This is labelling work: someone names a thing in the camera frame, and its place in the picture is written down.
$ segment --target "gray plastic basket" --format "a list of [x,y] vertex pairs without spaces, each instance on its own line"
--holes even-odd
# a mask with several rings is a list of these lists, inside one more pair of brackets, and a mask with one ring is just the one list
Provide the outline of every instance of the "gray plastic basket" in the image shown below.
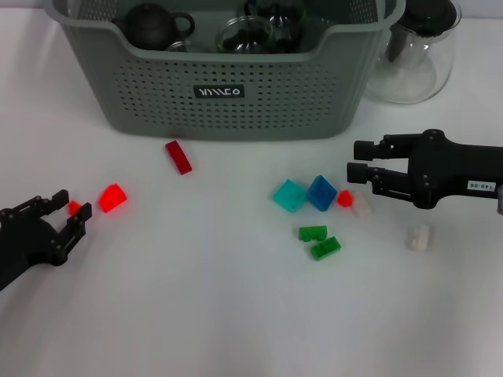
[[[109,21],[140,2],[46,0],[47,13],[63,26],[108,121],[132,134],[245,141],[344,131],[384,32],[405,9],[405,0],[305,1],[310,16],[303,50],[310,52],[250,56],[137,49]],[[190,12],[196,20],[191,40],[214,49],[215,36],[244,0],[159,3]],[[335,26],[327,27],[327,19]]]

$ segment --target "teapot lid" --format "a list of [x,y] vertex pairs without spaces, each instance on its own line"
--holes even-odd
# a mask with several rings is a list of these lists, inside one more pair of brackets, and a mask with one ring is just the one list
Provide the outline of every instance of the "teapot lid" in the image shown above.
[[127,15],[127,23],[137,25],[144,29],[153,29],[161,26],[167,16],[167,11],[154,3],[141,4]]
[[457,9],[450,0],[407,0],[406,11],[398,24],[430,38],[451,29],[456,20]]

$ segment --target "dark red block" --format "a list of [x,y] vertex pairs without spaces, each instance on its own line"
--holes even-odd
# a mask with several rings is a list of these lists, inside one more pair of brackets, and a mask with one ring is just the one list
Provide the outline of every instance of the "dark red block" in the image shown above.
[[177,141],[172,141],[171,143],[166,144],[166,150],[173,159],[180,175],[187,174],[192,171],[192,167],[190,166],[185,153],[182,151],[182,147],[180,147],[180,144]]
[[342,191],[337,198],[337,203],[343,208],[351,207],[353,205],[351,192],[349,190]]
[[124,203],[126,200],[126,194],[119,185],[115,183],[114,185],[107,187],[105,192],[103,192],[103,195],[101,195],[98,203],[103,212],[107,213],[119,206],[121,203]]
[[74,200],[68,203],[68,213],[70,214],[70,216],[75,216],[80,207],[81,205]]

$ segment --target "green block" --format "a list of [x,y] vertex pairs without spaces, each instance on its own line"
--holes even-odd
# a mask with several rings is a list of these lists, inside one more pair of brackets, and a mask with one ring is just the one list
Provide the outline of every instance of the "green block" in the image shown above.
[[339,251],[340,249],[341,246],[339,241],[337,240],[337,238],[332,237],[316,246],[313,246],[311,248],[311,254],[313,255],[314,259],[316,259],[317,261],[321,261],[323,258],[332,255],[333,253]]
[[309,242],[311,240],[326,240],[329,231],[326,226],[310,226],[299,229],[299,240]]

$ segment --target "white table surface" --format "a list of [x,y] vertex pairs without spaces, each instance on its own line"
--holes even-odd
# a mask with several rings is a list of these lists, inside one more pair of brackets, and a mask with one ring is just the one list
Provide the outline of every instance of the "white table surface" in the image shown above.
[[[129,196],[110,214],[94,207],[66,265],[0,293],[2,377],[501,377],[495,200],[422,211],[361,186],[376,212],[358,220],[336,207],[290,214],[270,197],[319,174],[350,188],[355,140],[435,127],[503,146],[503,20],[462,22],[452,78],[426,103],[364,99],[352,127],[323,141],[182,141],[184,177],[167,140],[107,124],[42,10],[1,10],[0,35],[0,208],[60,189],[95,204],[115,182]],[[433,250],[408,251],[407,228],[424,221]],[[294,233],[324,224],[343,250],[314,262]]]

